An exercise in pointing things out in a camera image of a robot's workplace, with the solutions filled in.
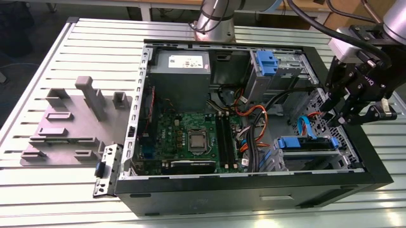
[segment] open computer tower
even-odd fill
[[[327,73],[312,47],[145,40],[125,143],[105,147],[93,197],[137,215],[193,214],[322,207],[391,183],[360,126],[328,127],[318,112]],[[299,87],[314,90],[283,96],[252,125],[252,168],[252,116],[236,109]]]

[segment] white label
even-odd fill
[[[203,56],[169,56],[169,68],[203,68]]]
[[[248,166],[250,160],[243,158],[240,162],[241,165]]]
[[[244,103],[247,103],[248,99],[244,98],[243,96],[240,96],[240,101],[244,102]]]

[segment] motherboard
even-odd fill
[[[237,116],[160,114],[155,144],[140,145],[133,161],[139,175],[244,172],[233,141]]]

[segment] blue cable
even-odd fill
[[[315,136],[315,134],[312,133],[312,130],[311,130],[310,120],[308,120],[307,116],[304,116],[304,115],[300,115],[300,117],[298,118],[298,132],[299,132],[299,135],[302,135],[302,131],[303,131],[302,121],[304,121],[304,124],[306,124],[307,135],[312,139],[316,139],[316,136]]]

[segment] silver panel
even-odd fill
[[[304,45],[316,48],[328,66],[332,53],[330,38],[314,31],[236,27],[237,42]],[[404,115],[391,122],[364,126],[366,134],[392,174],[394,183],[376,191],[358,193],[318,209],[247,211],[165,217],[136,217],[113,199],[93,199],[93,167],[21,168],[21,150],[37,128],[52,87],[72,95],[79,75],[92,76],[104,95],[136,88],[144,38],[192,40],[185,24],[141,21],[80,19],[67,24],[52,46],[36,76],[1,129],[0,147],[0,224],[2,226],[57,225],[77,227],[403,227],[406,226],[406,131]],[[400,110],[403,102],[390,99]],[[396,144],[380,129],[396,128]]]

